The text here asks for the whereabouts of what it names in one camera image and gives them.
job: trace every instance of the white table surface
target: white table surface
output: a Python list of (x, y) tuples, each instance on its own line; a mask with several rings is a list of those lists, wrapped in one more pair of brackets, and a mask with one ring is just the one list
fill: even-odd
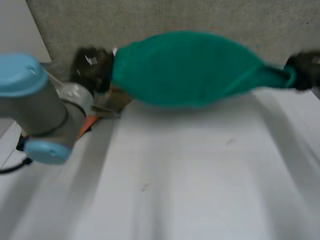
[(65, 165), (1, 177), (0, 239), (318, 240), (319, 123), (312, 93), (179, 111), (133, 102)]

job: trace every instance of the gray wall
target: gray wall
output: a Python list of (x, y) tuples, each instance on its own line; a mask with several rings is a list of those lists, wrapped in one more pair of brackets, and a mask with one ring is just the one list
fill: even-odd
[(319, 0), (27, 0), (66, 79), (78, 46), (112, 48), (168, 30), (214, 30), (284, 63), (302, 47), (320, 46)]

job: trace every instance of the black cable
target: black cable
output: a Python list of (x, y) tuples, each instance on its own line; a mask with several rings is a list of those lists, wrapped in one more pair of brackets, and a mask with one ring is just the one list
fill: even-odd
[(12, 172), (15, 172), (15, 171), (21, 169), (24, 166), (30, 165), (32, 163), (33, 163), (33, 161), (30, 158), (26, 157), (21, 163), (15, 165), (15, 166), (8, 167), (8, 168), (0, 168), (0, 175), (10, 174)]

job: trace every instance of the green fabric pouch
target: green fabric pouch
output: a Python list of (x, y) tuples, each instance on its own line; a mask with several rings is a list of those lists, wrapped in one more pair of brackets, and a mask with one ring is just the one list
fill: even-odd
[(118, 49), (112, 83), (164, 107), (204, 106), (259, 87), (292, 88), (293, 68), (265, 64), (242, 45), (211, 33), (176, 31)]

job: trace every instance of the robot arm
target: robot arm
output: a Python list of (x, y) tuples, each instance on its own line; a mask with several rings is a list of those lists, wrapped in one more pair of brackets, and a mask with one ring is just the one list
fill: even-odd
[(109, 88), (109, 58), (104, 50), (79, 50), (70, 82), (58, 94), (32, 56), (0, 55), (0, 117), (13, 118), (30, 136), (24, 145), (28, 158), (46, 164), (68, 159), (95, 92)]

